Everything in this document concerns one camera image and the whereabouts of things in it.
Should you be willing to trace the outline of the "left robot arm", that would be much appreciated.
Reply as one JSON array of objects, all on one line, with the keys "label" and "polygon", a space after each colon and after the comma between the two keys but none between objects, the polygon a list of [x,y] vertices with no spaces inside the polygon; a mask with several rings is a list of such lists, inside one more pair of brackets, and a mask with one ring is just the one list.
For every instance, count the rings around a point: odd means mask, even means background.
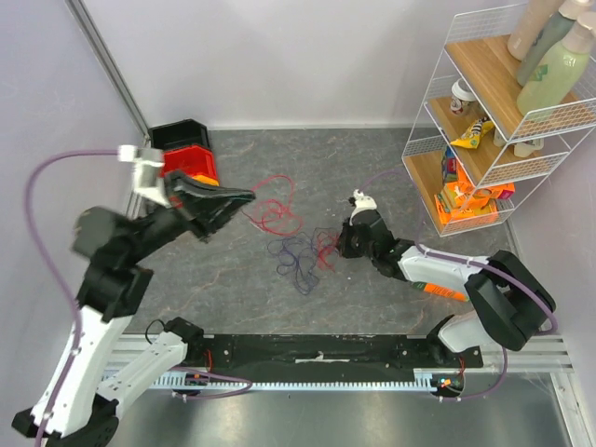
[{"label": "left robot arm", "polygon": [[203,330],[175,318],[136,359],[102,379],[154,274],[141,261],[186,232],[207,239],[255,199],[251,190],[200,183],[179,170],[167,174],[163,185],[164,204],[144,217],[131,220],[93,207],[78,218],[73,250],[89,265],[74,299],[69,344],[44,395],[12,421],[37,444],[107,445],[125,412],[156,379],[203,359]]}]

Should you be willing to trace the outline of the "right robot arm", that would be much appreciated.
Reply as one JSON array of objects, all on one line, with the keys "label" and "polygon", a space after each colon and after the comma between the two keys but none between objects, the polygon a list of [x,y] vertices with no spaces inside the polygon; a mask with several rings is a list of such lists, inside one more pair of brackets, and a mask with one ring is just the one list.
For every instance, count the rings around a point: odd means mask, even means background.
[{"label": "right robot arm", "polygon": [[450,365],[475,345],[494,342],[520,351],[532,337],[558,330],[555,301],[510,251],[476,257],[434,251],[394,237],[377,210],[345,219],[337,250],[346,259],[368,259],[387,278],[433,284],[466,297],[472,310],[446,318],[427,342],[428,359],[437,366]]}]

